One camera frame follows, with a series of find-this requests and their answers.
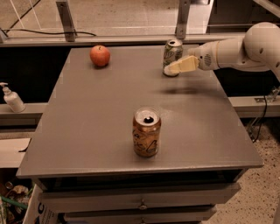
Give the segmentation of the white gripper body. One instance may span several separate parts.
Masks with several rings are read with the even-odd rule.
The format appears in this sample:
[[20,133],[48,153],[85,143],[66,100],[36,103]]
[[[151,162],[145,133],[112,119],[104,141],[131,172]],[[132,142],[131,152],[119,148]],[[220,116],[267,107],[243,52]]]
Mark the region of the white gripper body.
[[190,48],[187,52],[199,60],[199,69],[216,70],[219,69],[217,62],[218,44],[218,41],[208,42],[198,47]]

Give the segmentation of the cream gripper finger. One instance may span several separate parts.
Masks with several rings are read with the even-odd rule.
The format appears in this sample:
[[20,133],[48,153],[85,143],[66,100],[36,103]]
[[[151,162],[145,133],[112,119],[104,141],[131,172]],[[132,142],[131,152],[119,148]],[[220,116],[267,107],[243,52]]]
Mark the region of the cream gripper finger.
[[185,56],[181,59],[172,62],[164,68],[164,73],[167,75],[175,75],[184,72],[191,72],[198,68],[199,60],[195,56]]

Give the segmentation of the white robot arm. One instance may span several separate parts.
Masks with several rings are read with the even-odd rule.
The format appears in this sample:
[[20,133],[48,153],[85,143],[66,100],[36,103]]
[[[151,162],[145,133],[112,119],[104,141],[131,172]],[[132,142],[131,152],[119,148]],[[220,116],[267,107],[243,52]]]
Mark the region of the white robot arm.
[[164,68],[168,75],[233,68],[239,71],[272,71],[280,81],[280,28],[261,22],[243,37],[207,42],[187,50],[187,55]]

